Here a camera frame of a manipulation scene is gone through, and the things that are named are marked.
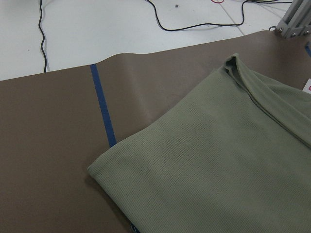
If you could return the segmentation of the olive green long-sleeve shirt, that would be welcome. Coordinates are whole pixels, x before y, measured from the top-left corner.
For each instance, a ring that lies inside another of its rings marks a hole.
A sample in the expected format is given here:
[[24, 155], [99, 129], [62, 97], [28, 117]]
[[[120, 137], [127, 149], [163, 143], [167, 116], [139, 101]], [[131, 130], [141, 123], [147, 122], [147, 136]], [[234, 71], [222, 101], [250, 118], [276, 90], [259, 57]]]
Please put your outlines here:
[[308, 233], [311, 96], [234, 54], [88, 172], [142, 233]]

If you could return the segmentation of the white red garment hang tag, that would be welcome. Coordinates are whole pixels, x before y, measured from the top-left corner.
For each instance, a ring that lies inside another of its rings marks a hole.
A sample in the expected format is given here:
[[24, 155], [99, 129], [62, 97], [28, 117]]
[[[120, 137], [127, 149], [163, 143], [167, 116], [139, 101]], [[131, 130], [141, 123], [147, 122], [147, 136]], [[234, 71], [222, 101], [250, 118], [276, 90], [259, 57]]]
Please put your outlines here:
[[303, 88], [303, 91], [306, 92], [306, 93], [309, 93], [311, 94], [311, 79], [308, 79], [304, 88]]

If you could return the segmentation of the aluminium frame post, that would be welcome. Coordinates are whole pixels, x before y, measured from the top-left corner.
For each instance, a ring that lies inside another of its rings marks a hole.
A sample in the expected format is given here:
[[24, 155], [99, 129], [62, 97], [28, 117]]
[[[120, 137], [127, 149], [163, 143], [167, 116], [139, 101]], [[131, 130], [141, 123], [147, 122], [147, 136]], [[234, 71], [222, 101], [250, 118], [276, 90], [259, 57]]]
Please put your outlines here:
[[274, 31], [283, 38], [311, 34], [311, 1], [293, 0]]

